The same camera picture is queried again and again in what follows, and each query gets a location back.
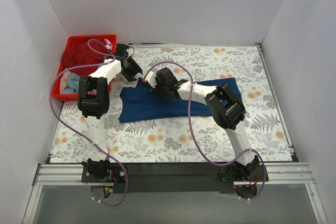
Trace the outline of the blue Mickey Mouse t-shirt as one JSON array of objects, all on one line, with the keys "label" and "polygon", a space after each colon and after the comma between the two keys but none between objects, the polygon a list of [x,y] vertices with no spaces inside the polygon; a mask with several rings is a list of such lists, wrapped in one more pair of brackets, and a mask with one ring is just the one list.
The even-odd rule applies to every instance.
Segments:
[{"label": "blue Mickey Mouse t-shirt", "polygon": [[[228,84],[242,100],[235,78],[200,81],[197,84],[219,86],[223,83]],[[172,97],[164,98],[152,92],[141,80],[138,81],[135,88],[123,88],[120,98],[122,100],[120,123],[188,116],[188,101]],[[206,105],[192,102],[191,116],[211,116],[211,113]]]}]

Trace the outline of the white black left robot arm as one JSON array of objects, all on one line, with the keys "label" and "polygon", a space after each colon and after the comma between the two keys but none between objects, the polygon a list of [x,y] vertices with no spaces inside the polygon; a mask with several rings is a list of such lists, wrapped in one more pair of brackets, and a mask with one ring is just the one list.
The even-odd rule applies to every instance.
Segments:
[{"label": "white black left robot arm", "polygon": [[104,63],[98,69],[79,80],[78,108],[85,118],[88,137],[91,139],[88,158],[93,161],[108,159],[104,120],[109,110],[109,84],[118,75],[122,74],[129,82],[135,81],[135,76],[142,74],[140,66],[129,53],[132,47],[117,44],[115,52],[101,41],[90,39],[88,47],[95,53],[105,56]]}]

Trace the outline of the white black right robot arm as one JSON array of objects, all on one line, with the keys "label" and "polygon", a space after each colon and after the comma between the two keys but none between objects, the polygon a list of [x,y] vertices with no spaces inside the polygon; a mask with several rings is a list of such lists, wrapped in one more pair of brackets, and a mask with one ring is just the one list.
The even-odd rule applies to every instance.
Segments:
[{"label": "white black right robot arm", "polygon": [[234,162],[238,166],[238,176],[242,180],[251,180],[256,174],[260,159],[251,149],[245,130],[245,107],[241,99],[228,84],[205,86],[184,79],[177,80],[169,68],[158,72],[148,72],[144,78],[153,91],[163,97],[174,97],[188,101],[188,116],[191,116],[191,103],[197,102],[208,107],[218,126],[229,137],[234,150]]}]

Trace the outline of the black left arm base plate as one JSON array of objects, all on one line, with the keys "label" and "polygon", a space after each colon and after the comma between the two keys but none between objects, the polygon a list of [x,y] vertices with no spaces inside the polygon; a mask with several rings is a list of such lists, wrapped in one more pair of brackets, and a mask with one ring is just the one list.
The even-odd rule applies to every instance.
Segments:
[{"label": "black left arm base plate", "polygon": [[125,183],[125,171],[115,164],[111,164],[108,160],[92,161],[88,159],[86,162],[81,162],[83,166],[81,182],[82,183]]}]

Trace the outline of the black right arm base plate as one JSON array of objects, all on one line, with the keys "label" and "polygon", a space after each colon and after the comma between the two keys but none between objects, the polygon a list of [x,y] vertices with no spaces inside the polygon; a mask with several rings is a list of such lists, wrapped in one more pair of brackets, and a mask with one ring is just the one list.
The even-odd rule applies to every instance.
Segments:
[{"label": "black right arm base plate", "polygon": [[217,176],[224,182],[262,182],[264,180],[264,167],[262,164],[245,167],[239,163],[233,163],[220,167]]}]

